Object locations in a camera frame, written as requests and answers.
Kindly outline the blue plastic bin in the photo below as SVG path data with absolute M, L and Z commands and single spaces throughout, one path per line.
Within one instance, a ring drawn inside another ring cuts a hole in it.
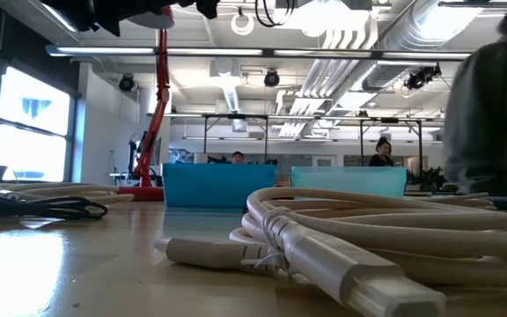
M 237 209 L 253 192 L 275 185 L 276 167 L 167 163 L 162 178 L 168 207 Z

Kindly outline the black background rig frame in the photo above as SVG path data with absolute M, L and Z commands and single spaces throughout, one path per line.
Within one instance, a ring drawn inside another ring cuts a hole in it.
M 418 136 L 418 158 L 419 158 L 419 168 L 418 174 L 420 177 L 423 176 L 423 120 L 418 119 L 408 119 L 408 118 L 397 118 L 397 117 L 362 117 L 357 116 L 357 120 L 359 120 L 359 145 L 360 145 L 360 158 L 361 158 L 361 166 L 364 165 L 364 122 L 380 122 L 382 124 L 397 124 L 397 123 L 405 123 L 408 128 L 413 131 Z
M 264 160 L 268 160 L 268 125 L 269 118 L 267 114 L 239 114 L 239 113 L 229 113 L 229 114 L 202 114 L 204 118 L 204 134 L 202 137 L 203 141 L 203 155 L 206 158 L 206 163 L 215 163 L 215 164 L 227 164 L 227 159 L 220 158 L 212 158 L 207 154 L 207 136 L 209 129 L 216 124 L 220 119 L 225 118 L 228 120 L 246 120 L 246 119 L 260 119 L 265 122 L 265 125 L 262 126 L 262 130 L 265 132 L 265 136 L 263 138 L 264 141 Z

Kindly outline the red desk lamp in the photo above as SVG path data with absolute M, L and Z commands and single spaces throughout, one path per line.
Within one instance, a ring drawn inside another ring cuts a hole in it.
M 170 101 L 170 83 L 167 56 L 168 29 L 174 26 L 173 13 L 170 6 L 166 6 L 160 13 L 144 13 L 136 16 L 136 23 L 141 26 L 149 26 L 157 29 L 158 45 L 154 49 L 156 58 L 157 79 L 157 105 L 151 117 L 150 126 L 145 138 L 140 143 L 142 149 L 133 174 L 140 178 L 137 187 L 121 187 L 118 193 L 132 195 L 135 201 L 161 201 L 164 199 L 164 191 L 161 187 L 154 187 L 151 178 L 151 159 L 155 149 L 155 143 L 159 136 L 165 110 Z

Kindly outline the large window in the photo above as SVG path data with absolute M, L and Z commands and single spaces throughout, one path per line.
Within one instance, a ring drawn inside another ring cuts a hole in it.
M 70 153 L 73 100 L 66 92 L 9 67 L 0 76 L 0 177 L 62 181 Z

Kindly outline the black ceiling spotlight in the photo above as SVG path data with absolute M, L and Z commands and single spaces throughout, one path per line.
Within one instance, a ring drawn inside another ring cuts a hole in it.
M 136 89 L 134 75 L 130 73 L 123 74 L 118 87 L 123 92 L 133 92 Z
M 275 69 L 267 70 L 263 83 L 266 87 L 269 88 L 278 86 L 280 83 L 280 77 L 278 75 L 277 70 Z

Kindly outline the long overhead light bar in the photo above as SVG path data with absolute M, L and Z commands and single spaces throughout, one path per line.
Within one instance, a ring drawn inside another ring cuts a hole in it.
M 51 56 L 151 56 L 159 55 L 160 48 L 154 47 L 61 47 L 46 46 Z M 415 50 L 365 50 L 365 49 L 322 49 L 322 48 L 199 48 L 171 47 L 165 54 L 174 57 L 260 57 L 328 60 L 373 60 L 373 61 L 446 61 L 458 62 L 471 55 L 459 51 L 415 51 Z

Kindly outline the silver ceiling duct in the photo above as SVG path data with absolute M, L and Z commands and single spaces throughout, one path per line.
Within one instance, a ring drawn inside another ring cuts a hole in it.
M 380 50 L 437 50 L 461 33 L 482 8 L 439 6 L 450 0 L 416 0 L 378 44 Z M 402 76 L 406 65 L 368 63 L 364 91 L 380 91 Z

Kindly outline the teal plastic bin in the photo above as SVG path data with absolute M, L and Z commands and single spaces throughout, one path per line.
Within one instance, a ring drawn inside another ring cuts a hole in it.
M 316 188 L 401 198 L 407 182 L 404 167 L 376 166 L 294 166 L 293 188 Z

